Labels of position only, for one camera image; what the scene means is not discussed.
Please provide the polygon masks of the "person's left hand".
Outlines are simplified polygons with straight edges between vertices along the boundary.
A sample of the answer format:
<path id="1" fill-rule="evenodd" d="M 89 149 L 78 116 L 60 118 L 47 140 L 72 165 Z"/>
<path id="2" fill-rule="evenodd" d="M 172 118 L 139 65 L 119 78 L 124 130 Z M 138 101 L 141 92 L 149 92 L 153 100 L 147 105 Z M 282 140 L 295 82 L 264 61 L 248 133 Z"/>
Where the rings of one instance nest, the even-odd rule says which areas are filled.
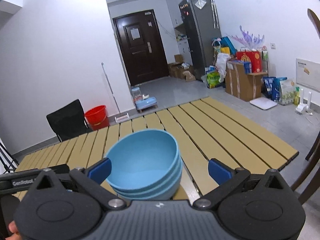
<path id="1" fill-rule="evenodd" d="M 12 221 L 8 225 L 8 228 L 9 228 L 9 231 L 11 232 L 11 236 L 7 237 L 6 240 L 22 240 L 22 237 L 14 221 Z"/>

